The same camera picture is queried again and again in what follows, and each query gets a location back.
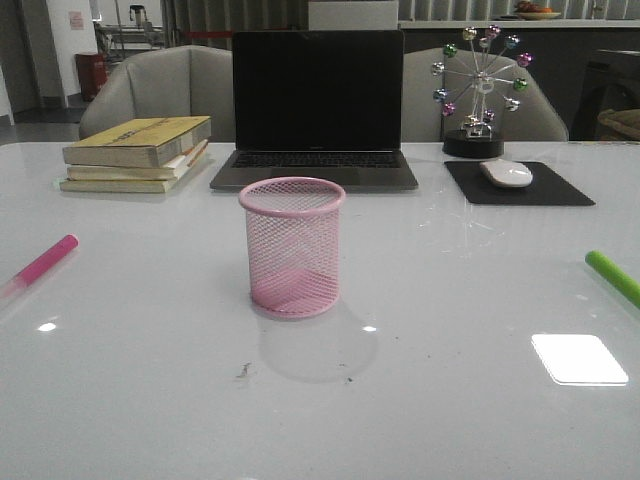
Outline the bottom pale book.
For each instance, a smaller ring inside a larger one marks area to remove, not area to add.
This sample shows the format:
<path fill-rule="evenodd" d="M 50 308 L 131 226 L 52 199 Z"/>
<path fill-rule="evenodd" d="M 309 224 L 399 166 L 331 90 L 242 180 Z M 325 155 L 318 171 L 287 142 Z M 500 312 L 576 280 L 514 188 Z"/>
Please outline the bottom pale book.
<path fill-rule="evenodd" d="M 73 192 L 107 192 L 107 193 L 165 193 L 179 182 L 189 171 L 193 170 L 202 158 L 200 157 L 181 178 L 177 180 L 71 180 L 68 177 L 58 179 L 57 187 L 62 191 Z"/>

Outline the middle white book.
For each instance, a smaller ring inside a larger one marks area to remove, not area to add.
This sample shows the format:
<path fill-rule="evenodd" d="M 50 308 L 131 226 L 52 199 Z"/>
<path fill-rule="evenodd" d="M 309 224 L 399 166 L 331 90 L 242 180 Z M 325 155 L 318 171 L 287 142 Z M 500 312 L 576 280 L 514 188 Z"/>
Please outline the middle white book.
<path fill-rule="evenodd" d="M 203 140 L 160 167 L 68 166 L 71 180 L 177 180 L 205 153 L 209 141 Z"/>

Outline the grey open laptop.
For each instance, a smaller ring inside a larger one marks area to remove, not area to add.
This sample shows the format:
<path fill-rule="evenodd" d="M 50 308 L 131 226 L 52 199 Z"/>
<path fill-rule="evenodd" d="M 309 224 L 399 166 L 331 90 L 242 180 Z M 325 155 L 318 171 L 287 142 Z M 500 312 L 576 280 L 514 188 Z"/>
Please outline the grey open laptop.
<path fill-rule="evenodd" d="M 290 176 L 417 188 L 400 150 L 403 54 L 399 30 L 234 34 L 235 149 L 211 189 Z"/>

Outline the fruit bowl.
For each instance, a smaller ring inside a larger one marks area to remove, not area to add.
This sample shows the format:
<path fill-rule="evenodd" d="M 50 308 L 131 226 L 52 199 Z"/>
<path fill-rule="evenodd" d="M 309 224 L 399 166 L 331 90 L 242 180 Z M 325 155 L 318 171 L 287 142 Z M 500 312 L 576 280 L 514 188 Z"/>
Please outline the fruit bowl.
<path fill-rule="evenodd" d="M 514 6 L 514 14 L 526 21 L 553 20 L 561 16 L 560 12 L 554 11 L 551 7 L 541 6 L 532 1 L 518 1 Z"/>

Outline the pink mesh pen holder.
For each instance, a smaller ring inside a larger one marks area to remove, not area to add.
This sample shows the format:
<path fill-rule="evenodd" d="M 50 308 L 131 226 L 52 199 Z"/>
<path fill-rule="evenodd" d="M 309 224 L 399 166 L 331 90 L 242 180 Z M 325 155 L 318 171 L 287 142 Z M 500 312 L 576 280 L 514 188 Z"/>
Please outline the pink mesh pen holder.
<path fill-rule="evenodd" d="M 345 190 L 328 180 L 278 177 L 244 187 L 250 294 L 279 318 L 329 310 L 339 298 L 339 214 Z"/>

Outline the red bin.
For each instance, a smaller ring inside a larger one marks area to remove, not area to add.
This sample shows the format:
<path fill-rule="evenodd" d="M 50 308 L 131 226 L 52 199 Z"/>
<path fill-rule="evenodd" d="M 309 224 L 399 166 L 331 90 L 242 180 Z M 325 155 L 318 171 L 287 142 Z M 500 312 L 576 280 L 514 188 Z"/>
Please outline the red bin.
<path fill-rule="evenodd" d="M 105 57 L 101 53 L 77 53 L 75 63 L 84 101 L 93 100 L 107 81 Z"/>

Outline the black mouse pad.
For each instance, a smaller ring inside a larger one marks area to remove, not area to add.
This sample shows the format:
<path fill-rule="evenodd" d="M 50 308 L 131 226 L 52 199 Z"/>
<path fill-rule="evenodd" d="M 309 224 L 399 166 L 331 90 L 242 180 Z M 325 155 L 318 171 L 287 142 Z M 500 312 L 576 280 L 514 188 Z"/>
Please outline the black mouse pad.
<path fill-rule="evenodd" d="M 541 162 L 526 162 L 532 182 L 525 187 L 494 185 L 478 161 L 444 163 L 465 198 L 472 204 L 498 206 L 593 206 L 595 202 Z"/>

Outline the ferris wheel desk ornament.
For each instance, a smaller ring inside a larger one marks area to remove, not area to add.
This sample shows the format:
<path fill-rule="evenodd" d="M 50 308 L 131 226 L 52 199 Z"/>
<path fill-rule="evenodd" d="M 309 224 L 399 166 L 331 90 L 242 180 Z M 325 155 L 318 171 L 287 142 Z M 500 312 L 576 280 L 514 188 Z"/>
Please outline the ferris wheel desk ornament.
<path fill-rule="evenodd" d="M 524 52 L 516 59 L 495 65 L 501 57 L 493 55 L 491 47 L 502 39 L 501 51 L 513 50 L 520 44 L 516 34 L 501 36 L 502 28 L 490 24 L 484 29 L 466 27 L 462 39 L 469 44 L 469 50 L 458 48 L 454 43 L 442 47 L 442 59 L 431 66 L 431 74 L 441 79 L 442 86 L 432 93 L 439 105 L 444 120 L 460 113 L 459 125 L 443 135 L 443 152 L 455 157 L 469 159 L 493 159 L 504 153 L 504 140 L 496 127 L 496 109 L 488 104 L 487 98 L 496 95 L 503 99 L 503 107 L 514 112 L 521 101 L 503 94 L 499 85 L 507 85 L 515 92 L 522 92 L 529 86 L 523 77 L 507 79 L 502 76 L 506 70 L 516 66 L 526 68 L 533 56 Z"/>

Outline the pink marker pen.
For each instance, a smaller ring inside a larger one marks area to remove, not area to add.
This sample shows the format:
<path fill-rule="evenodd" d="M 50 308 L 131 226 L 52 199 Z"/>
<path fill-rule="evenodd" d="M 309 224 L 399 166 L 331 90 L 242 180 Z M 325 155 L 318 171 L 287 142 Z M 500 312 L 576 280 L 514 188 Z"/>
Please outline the pink marker pen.
<path fill-rule="evenodd" d="M 8 304 L 39 280 L 79 245 L 79 239 L 67 234 L 1 286 L 1 304 Z"/>

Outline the white computer mouse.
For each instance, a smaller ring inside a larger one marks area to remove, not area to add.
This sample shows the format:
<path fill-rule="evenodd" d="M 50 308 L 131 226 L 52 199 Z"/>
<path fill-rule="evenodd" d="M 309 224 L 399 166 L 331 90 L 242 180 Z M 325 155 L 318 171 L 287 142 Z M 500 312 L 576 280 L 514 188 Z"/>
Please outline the white computer mouse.
<path fill-rule="evenodd" d="M 484 176 L 497 187 L 523 188 L 533 181 L 531 170 L 521 162 L 494 159 L 479 163 Z"/>

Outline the green marker pen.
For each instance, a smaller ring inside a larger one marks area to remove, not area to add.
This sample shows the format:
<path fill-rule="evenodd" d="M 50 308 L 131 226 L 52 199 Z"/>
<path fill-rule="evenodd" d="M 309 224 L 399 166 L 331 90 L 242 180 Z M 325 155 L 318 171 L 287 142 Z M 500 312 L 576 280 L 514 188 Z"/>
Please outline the green marker pen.
<path fill-rule="evenodd" d="M 630 303 L 639 307 L 639 282 L 613 260 L 600 251 L 592 250 L 585 255 L 585 262 Z"/>

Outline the yellow top book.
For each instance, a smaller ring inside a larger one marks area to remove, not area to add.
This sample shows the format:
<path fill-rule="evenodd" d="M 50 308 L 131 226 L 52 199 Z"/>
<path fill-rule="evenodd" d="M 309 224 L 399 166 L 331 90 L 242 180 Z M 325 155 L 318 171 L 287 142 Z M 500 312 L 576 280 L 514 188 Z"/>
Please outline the yellow top book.
<path fill-rule="evenodd" d="M 63 148 L 68 165 L 159 167 L 211 135 L 209 116 L 138 118 Z"/>

